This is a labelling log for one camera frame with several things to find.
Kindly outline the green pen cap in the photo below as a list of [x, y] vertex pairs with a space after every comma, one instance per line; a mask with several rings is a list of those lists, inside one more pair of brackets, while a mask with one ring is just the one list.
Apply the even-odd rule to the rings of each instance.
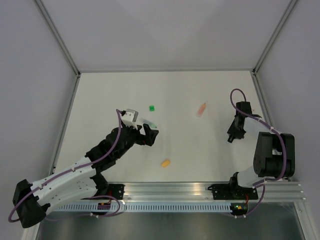
[[154, 105], [150, 105], [150, 106], [149, 106], [149, 110], [150, 110], [151, 112], [155, 111], [155, 106], [154, 106]]

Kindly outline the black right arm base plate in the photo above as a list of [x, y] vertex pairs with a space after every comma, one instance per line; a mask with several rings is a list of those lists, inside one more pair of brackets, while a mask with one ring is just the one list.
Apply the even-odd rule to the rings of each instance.
[[207, 188], [214, 200], [257, 200], [255, 188], [231, 186], [230, 184], [212, 184]]

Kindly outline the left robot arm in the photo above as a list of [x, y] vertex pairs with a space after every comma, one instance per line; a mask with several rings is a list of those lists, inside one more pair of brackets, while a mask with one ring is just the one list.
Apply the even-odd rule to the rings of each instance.
[[151, 147], [158, 134], [146, 123], [137, 128], [123, 124], [64, 170], [34, 182], [21, 180], [12, 199], [17, 221], [27, 229], [65, 204], [91, 197], [104, 199], [109, 184], [102, 172], [113, 167], [134, 145]]

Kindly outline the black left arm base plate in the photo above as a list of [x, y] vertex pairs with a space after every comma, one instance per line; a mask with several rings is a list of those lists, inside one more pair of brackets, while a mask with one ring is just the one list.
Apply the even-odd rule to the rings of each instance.
[[107, 193], [109, 196], [116, 198], [117, 200], [123, 200], [123, 196], [125, 193], [125, 185], [124, 184], [109, 184]]

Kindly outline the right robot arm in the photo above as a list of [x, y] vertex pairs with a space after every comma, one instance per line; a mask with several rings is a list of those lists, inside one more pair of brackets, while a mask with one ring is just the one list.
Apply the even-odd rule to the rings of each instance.
[[256, 138], [253, 163], [247, 169], [230, 177], [228, 194], [235, 199], [266, 182], [290, 178], [295, 173], [295, 137], [280, 133], [261, 116], [252, 113], [248, 101], [235, 105], [235, 116], [227, 131], [227, 141], [242, 140], [246, 133]]

